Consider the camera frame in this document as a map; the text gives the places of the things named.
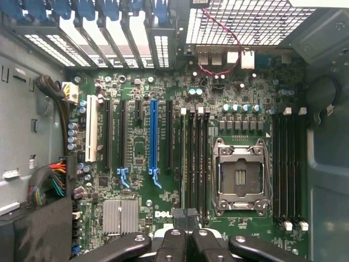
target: green circuit board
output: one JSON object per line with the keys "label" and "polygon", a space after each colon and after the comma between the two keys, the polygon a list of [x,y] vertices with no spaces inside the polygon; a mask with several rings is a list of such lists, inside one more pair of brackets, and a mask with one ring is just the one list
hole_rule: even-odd
{"label": "green circuit board", "polygon": [[[225,211],[221,216],[215,212],[212,195],[212,147],[217,139],[223,139],[228,145],[254,145],[258,139],[263,139],[270,153],[272,161],[272,118],[267,110],[277,110],[278,107],[292,106],[299,103],[297,94],[294,96],[280,96],[278,91],[282,88],[296,89],[304,79],[304,64],[295,60],[293,64],[281,64],[279,58],[260,58],[255,70],[237,69],[226,79],[219,83],[208,81],[202,85],[202,78],[192,78],[193,69],[185,68],[181,72],[137,72],[100,70],[97,72],[78,72],[82,78],[79,84],[79,100],[86,100],[87,95],[96,94],[101,89],[105,99],[112,103],[112,132],[111,132],[111,168],[105,168],[104,150],[97,153],[97,161],[89,163],[91,177],[79,176],[77,187],[83,186],[85,195],[79,200],[81,204],[81,252],[102,246],[109,239],[119,234],[105,234],[103,228],[104,201],[106,200],[134,200],[136,201],[138,218],[137,230],[153,234],[156,230],[170,227],[172,224],[171,210],[185,206],[181,204],[182,194],[188,194],[188,187],[181,185],[181,173],[188,170],[187,162],[183,164],[183,153],[188,154],[188,134],[183,137],[183,128],[188,131],[188,123],[181,127],[181,109],[198,107],[209,111],[208,118],[208,220],[201,225],[219,231],[224,239],[232,234],[244,234],[260,237],[275,243],[280,248],[297,253],[303,257],[308,254],[308,234],[300,230],[286,232],[279,230],[273,223],[273,214],[270,209],[260,215],[255,210]],[[120,83],[118,77],[125,76],[125,83]],[[200,88],[203,92],[190,94],[191,89]],[[156,186],[148,172],[149,163],[149,136],[150,136],[150,101],[158,101],[158,181],[162,188]],[[120,168],[120,130],[121,101],[127,104],[127,142],[126,163],[128,167],[127,189],[121,182],[117,169]],[[141,118],[136,119],[136,102],[141,103]],[[169,128],[167,120],[166,101],[173,102],[172,136],[169,144],[166,130]],[[239,111],[233,114],[224,112],[224,105],[239,105]],[[250,111],[243,113],[243,105],[250,105]],[[252,112],[254,105],[260,106],[258,113]],[[84,114],[79,112],[79,106],[72,109],[71,122],[82,123]],[[249,123],[263,123],[261,130],[243,130],[240,126],[235,128],[235,123],[248,121]],[[103,105],[98,111],[98,145],[105,143],[105,114]],[[83,155],[86,131],[80,130],[77,135],[77,152]],[[172,148],[172,169],[168,170],[166,154],[168,147]],[[306,186],[302,187],[304,198],[303,216],[306,216]]]}

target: white pci slot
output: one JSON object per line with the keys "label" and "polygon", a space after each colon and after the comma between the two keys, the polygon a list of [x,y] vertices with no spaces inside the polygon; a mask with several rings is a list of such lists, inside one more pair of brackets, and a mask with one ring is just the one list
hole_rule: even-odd
{"label": "white pci slot", "polygon": [[97,159],[97,103],[95,95],[87,95],[86,147],[85,161],[95,162]]}

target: cpu socket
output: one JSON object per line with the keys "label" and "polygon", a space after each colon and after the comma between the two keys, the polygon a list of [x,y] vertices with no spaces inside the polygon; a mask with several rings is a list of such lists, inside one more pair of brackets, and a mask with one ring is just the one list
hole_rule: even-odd
{"label": "cpu socket", "polygon": [[217,138],[212,151],[212,202],[217,216],[225,210],[256,210],[265,216],[270,206],[266,190],[266,150],[263,139],[255,145],[226,145]]}

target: ventilation grille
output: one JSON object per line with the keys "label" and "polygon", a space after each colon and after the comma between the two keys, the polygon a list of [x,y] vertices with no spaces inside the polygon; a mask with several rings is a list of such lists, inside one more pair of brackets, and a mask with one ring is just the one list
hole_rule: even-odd
{"label": "ventilation grille", "polygon": [[[293,8],[287,0],[211,0],[207,10],[242,45],[278,45],[316,8]],[[201,9],[191,9],[186,43],[233,45],[236,41]]]}

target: red wire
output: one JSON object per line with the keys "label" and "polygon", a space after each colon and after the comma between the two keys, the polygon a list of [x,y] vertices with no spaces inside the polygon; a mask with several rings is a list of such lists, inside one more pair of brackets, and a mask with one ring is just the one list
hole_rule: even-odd
{"label": "red wire", "polygon": [[212,71],[209,71],[208,69],[205,69],[200,64],[198,66],[200,67],[200,69],[202,71],[204,71],[205,73],[207,73],[209,75],[225,75],[225,74],[228,74],[228,73],[230,73],[231,71],[234,70],[234,68],[236,67],[237,63],[239,62],[239,60],[241,58],[241,51],[242,51],[241,43],[240,43],[239,39],[237,38],[237,36],[229,28],[227,28],[221,22],[217,21],[216,18],[211,16],[211,14],[205,8],[202,8],[202,12],[205,14],[205,16],[207,16],[209,19],[211,19],[213,22],[217,23],[221,28],[223,28],[224,31],[228,32],[229,34],[231,34],[234,37],[234,39],[236,40],[237,45],[238,45],[238,59],[236,60],[235,65],[231,69],[229,69],[227,71],[219,72],[219,73],[214,73]]}

